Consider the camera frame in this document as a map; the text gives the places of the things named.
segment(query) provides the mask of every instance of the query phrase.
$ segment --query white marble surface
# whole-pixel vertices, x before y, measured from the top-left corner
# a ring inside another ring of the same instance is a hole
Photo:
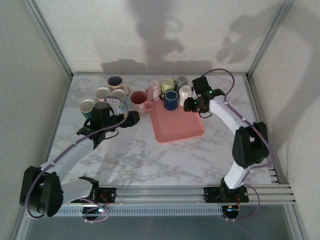
[[[54,159],[77,137],[85,118],[78,105],[84,99],[93,99],[99,87],[107,85],[109,76],[75,76],[55,136],[50,159]],[[131,91],[145,90],[148,82],[160,83],[168,75],[122,76]],[[198,76],[186,76],[191,81]],[[229,76],[208,76],[212,89],[226,92],[232,81]],[[247,118],[253,113],[242,76],[236,76],[236,84],[229,95],[234,104]],[[153,133],[150,115],[129,128],[118,128],[119,135],[103,141],[84,157],[66,176],[63,183],[80,176],[88,176],[100,185],[205,185],[220,184],[232,163],[234,137],[228,127],[215,115],[202,119],[204,135],[176,143],[158,144]],[[246,180],[249,184],[270,184],[267,169],[254,172]]]

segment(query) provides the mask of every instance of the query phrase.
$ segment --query ceramic mug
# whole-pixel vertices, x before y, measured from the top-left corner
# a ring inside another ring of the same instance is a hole
[[[175,80],[175,91],[179,93],[180,88],[184,85],[188,85],[188,79],[185,76],[179,76]]]
[[[86,99],[80,102],[79,104],[79,109],[82,115],[86,118],[89,119],[92,117],[92,110],[95,106],[95,102],[91,99]]]
[[[153,101],[156,101],[156,100],[159,100],[159,96],[161,94],[161,86],[159,84],[158,81],[156,80],[152,80],[150,83],[149,83],[149,87],[146,91],[146,94],[147,94],[147,99],[148,100],[153,100]]]
[[[176,82],[172,78],[166,78],[162,84],[162,93],[176,89]]]
[[[183,85],[182,87],[180,87],[179,90],[179,105],[183,106],[185,103],[185,100],[187,98],[191,98],[193,95],[193,92],[191,91],[191,87],[189,87],[188,85]]]
[[[121,89],[123,90],[125,93],[126,96],[129,96],[130,95],[130,87],[126,84],[124,84],[124,81],[122,80],[122,78],[120,76],[111,76],[108,78],[108,86],[111,90],[111,92],[113,90],[116,90],[116,89]]]
[[[94,92],[95,98],[101,103],[103,103],[105,101],[105,97],[108,97],[109,95],[110,95],[110,90],[107,87],[99,87]]]
[[[154,108],[153,103],[147,100],[147,94],[143,91],[133,92],[130,100],[133,103],[133,109],[138,111],[141,116],[145,115],[147,111]]]
[[[117,97],[119,99],[121,99],[122,101],[125,100],[126,97],[126,93],[125,91],[123,91],[122,89],[116,89],[113,90],[110,93],[110,97]],[[120,102],[118,99],[114,99],[114,98],[107,98],[105,100],[105,102],[107,102],[108,104],[110,104],[110,106],[113,109],[113,113],[114,115],[118,116],[120,111],[122,110],[122,108],[124,107],[124,104],[122,102]]]
[[[164,94],[163,106],[169,111],[176,110],[179,105],[179,95],[176,91],[170,90]]]

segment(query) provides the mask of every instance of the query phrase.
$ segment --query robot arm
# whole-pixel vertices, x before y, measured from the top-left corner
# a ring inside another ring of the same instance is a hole
[[[30,210],[51,217],[65,203],[84,197],[94,200],[99,197],[99,182],[90,177],[82,176],[74,182],[61,183],[83,157],[106,139],[106,132],[113,132],[116,126],[132,127],[140,120],[137,111],[129,111],[126,119],[123,114],[110,116],[110,112],[113,113],[113,110],[108,103],[97,102],[92,110],[92,118],[88,119],[77,132],[77,135],[81,135],[81,139],[83,135],[87,136],[86,139],[77,140],[68,151],[60,155],[58,161],[47,161],[40,167],[30,166],[24,172],[20,193],[21,206],[25,206],[32,184],[43,170],[46,170],[45,173],[39,178],[30,194],[28,201]]]
[[[216,114],[231,130],[234,135],[232,147],[233,164],[228,174],[222,178],[220,192],[222,200],[226,202],[243,185],[243,179],[249,171],[249,166],[259,164],[269,155],[266,145],[253,129],[240,119],[234,111],[228,107],[225,101],[225,93],[220,89],[212,90],[205,76],[196,78],[192,81],[194,91],[200,97],[193,99],[189,97],[185,100],[184,111],[196,113],[212,112]],[[262,136],[268,140],[267,126],[263,122],[252,123]]]
[[[210,100],[209,109],[213,114],[216,114],[231,130],[233,135],[236,131],[243,127],[249,127],[244,121],[231,111],[227,105],[225,105],[224,96],[219,95]],[[233,162],[230,171],[224,177],[224,182],[229,189],[237,189],[242,186],[242,178],[247,173],[248,169],[239,166],[235,161]]]

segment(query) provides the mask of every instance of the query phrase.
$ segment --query pink tray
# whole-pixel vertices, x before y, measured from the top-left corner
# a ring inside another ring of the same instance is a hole
[[[150,115],[155,140],[160,144],[198,137],[205,132],[199,114],[184,111],[180,105],[176,110],[168,111],[164,102],[157,100]]]

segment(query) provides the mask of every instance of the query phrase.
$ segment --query white wall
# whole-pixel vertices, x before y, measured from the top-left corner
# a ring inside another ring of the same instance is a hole
[[[320,239],[320,3],[296,0],[254,75],[270,141],[311,240]]]
[[[74,72],[203,73],[247,71],[283,0],[36,2]]]
[[[0,7],[0,239],[20,210],[24,171],[44,162],[69,81],[23,0]]]

